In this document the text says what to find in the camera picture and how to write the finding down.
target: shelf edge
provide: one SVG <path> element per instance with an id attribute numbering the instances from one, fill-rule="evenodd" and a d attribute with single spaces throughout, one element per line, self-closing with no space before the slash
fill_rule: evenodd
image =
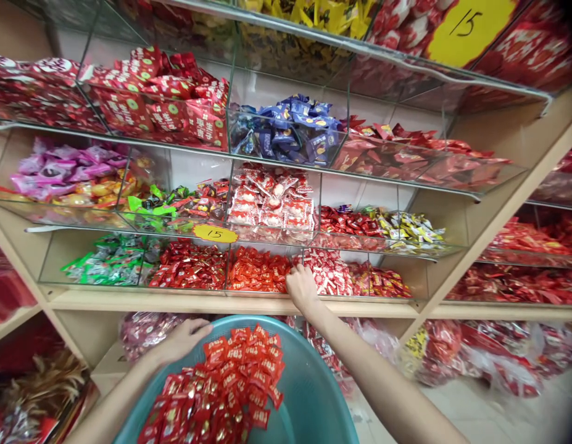
<path id="1" fill-rule="evenodd" d="M 408 304 L 325 301 L 338 316 L 414 319 L 417 311 Z M 144 294 L 68 290 L 49 302 L 54 310 L 168 311 L 218 315 L 300 315 L 290 299 L 208 295 Z"/>
<path id="2" fill-rule="evenodd" d="M 6 322 L 0 324 L 0 340 L 15 331 L 22 324 L 41 311 L 39 305 L 20 307 Z"/>
<path id="3" fill-rule="evenodd" d="M 442 303 L 428 315 L 428 319 L 481 319 L 492 321 L 569 321 L 572 308 L 522 305 L 447 305 Z"/>

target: yellow price label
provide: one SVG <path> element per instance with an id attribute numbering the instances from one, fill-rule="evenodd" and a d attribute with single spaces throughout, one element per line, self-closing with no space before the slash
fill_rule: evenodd
<path id="1" fill-rule="evenodd" d="M 429 58 L 462 68 L 474 61 L 508 25 L 518 0 L 459 0 L 436 28 Z"/>
<path id="2" fill-rule="evenodd" d="M 238 234 L 234 231 L 214 225 L 195 225 L 193 234 L 204 241 L 223 242 L 224 244 L 232 244 L 238 240 Z"/>

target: floor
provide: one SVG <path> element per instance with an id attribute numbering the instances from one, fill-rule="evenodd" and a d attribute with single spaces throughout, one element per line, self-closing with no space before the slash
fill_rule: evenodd
<path id="1" fill-rule="evenodd" d="M 561 443 L 572 425 L 572 370 L 547 382 L 541 396 L 508 405 L 473 379 L 420 388 L 472 444 Z M 360 444 L 395 443 L 359 390 L 348 405 Z"/>

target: handwritten number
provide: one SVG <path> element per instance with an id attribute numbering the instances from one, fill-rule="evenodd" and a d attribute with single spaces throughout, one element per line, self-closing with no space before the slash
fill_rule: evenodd
<path id="1" fill-rule="evenodd" d="M 471 8 L 471 9 L 469 9 L 469 10 L 466 12 L 466 14 L 463 16 L 463 18 L 460 19 L 460 22 L 458 22 L 457 25 L 452 29 L 452 31 L 450 31 L 450 34 L 449 34 L 449 35 L 452 35 L 452 33 L 458 28 L 458 26 L 463 22 L 463 20 L 465 20 L 465 19 L 469 16 L 469 14 L 471 13 L 472 10 L 473 10 L 473 9 Z M 466 21 L 466 23 L 469 23 L 469 24 L 471 25 L 471 28 L 469 29 L 469 32 L 468 32 L 468 33 L 457 33 L 457 37 L 467 37 L 467 36 L 471 35 L 471 33 L 473 32 L 473 27 L 475 26 L 475 23 L 474 23 L 473 19 L 474 19 L 475 17 L 477 17 L 478 15 L 483 15 L 483 13 L 482 13 L 482 12 L 475 12 L 475 13 L 471 16 L 471 18 L 469 18 L 469 19 Z"/>

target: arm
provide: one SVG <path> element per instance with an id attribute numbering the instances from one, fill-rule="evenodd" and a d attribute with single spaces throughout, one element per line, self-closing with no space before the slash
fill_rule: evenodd
<path id="1" fill-rule="evenodd" d="M 348 368 L 368 404 L 401 444 L 468 444 L 467 439 L 389 361 L 329 310 L 317 296 L 309 268 L 298 265 L 286 277 L 298 310 L 323 335 Z"/>
<path id="2" fill-rule="evenodd" d="M 65 442 L 67 444 L 113 442 L 152 376 L 167 364 L 187 355 L 211 331 L 212 326 L 204 319 L 188 319 L 179 325 L 164 341 L 139 359 Z"/>

